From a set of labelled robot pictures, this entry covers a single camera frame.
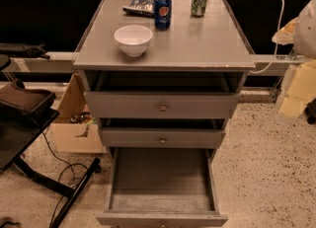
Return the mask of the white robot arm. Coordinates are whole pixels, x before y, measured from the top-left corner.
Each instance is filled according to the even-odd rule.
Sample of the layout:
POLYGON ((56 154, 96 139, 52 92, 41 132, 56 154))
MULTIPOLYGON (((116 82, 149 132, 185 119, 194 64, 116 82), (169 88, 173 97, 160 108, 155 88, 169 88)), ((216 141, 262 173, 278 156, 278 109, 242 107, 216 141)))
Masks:
POLYGON ((281 82, 276 101, 278 113, 293 118, 302 114, 309 124, 316 123, 316 0, 311 0, 297 18, 277 31, 272 41, 278 45, 292 44, 294 55, 307 58, 299 66, 291 64, 281 82))

